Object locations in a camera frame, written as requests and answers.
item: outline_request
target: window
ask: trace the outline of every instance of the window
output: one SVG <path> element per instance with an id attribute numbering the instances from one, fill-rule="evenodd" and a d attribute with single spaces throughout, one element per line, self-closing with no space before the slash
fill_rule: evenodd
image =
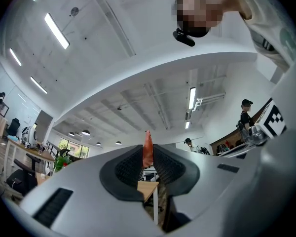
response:
<path id="1" fill-rule="evenodd" d="M 88 158 L 89 148 L 79 145 L 75 142 L 61 138 L 59 142 L 60 149 L 69 149 L 69 154 L 78 158 Z"/>

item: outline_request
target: black shirt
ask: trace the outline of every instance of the black shirt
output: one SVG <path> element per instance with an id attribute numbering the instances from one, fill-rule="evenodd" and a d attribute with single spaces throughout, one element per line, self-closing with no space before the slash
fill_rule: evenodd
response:
<path id="1" fill-rule="evenodd" d="M 248 113 L 242 111 L 241 116 L 240 116 L 240 121 L 245 126 L 246 123 L 249 123 L 249 126 L 255 125 L 252 121 L 252 118 L 248 115 Z"/>

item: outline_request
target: green plant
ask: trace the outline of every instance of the green plant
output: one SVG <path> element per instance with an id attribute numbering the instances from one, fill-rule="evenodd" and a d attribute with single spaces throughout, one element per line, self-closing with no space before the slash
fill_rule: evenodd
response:
<path id="1" fill-rule="evenodd" d="M 59 171 L 62 168 L 66 167 L 68 164 L 70 164 L 72 161 L 69 159 L 69 156 L 58 156 L 55 160 L 54 169 L 55 171 Z"/>

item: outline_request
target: white ceiling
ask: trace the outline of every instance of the white ceiling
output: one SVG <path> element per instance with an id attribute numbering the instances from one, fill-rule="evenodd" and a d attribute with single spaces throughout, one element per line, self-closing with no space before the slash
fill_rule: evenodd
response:
<path id="1" fill-rule="evenodd" d="M 16 65 L 20 77 L 33 76 L 41 82 L 48 91 L 43 97 L 61 113 L 93 92 L 100 81 L 114 75 L 116 67 L 126 72 L 125 61 L 145 56 L 165 43 L 186 49 L 172 36 L 177 27 L 171 13 L 173 3 L 174 0 L 16 0 L 6 16 L 3 43 L 6 50 L 14 50 L 22 67 L 9 53 L 6 57 Z M 71 16 L 74 7 L 79 9 L 75 17 Z M 69 41 L 66 50 L 44 22 L 46 13 L 51 14 Z M 227 14 L 206 36 L 207 41 L 210 37 L 232 38 L 237 35 L 237 24 L 241 24 L 239 15 Z M 55 129 L 67 134 L 88 128 L 94 140 L 105 140 L 120 133 L 165 130 L 167 125 L 168 129 L 182 127 L 192 86 L 197 87 L 197 97 L 223 92 L 223 78 L 201 84 L 225 75 L 228 64 L 212 63 L 207 67 L 200 63 L 176 74 L 158 76 L 155 72 L 154 80 L 147 81 L 146 87 L 153 87 L 162 118 L 144 83 L 133 81 L 100 101 L 75 108 Z M 29 84 L 33 91 L 43 94 Z M 201 118 L 202 109 L 211 105 L 204 105 L 193 114 L 194 124 Z"/>

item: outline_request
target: orange object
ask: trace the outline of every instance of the orange object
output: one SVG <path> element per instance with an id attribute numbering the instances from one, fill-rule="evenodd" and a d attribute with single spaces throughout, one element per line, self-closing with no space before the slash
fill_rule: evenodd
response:
<path id="1" fill-rule="evenodd" d="M 143 167 L 149 167 L 153 163 L 153 144 L 150 131 L 146 132 L 145 144 L 143 149 Z"/>

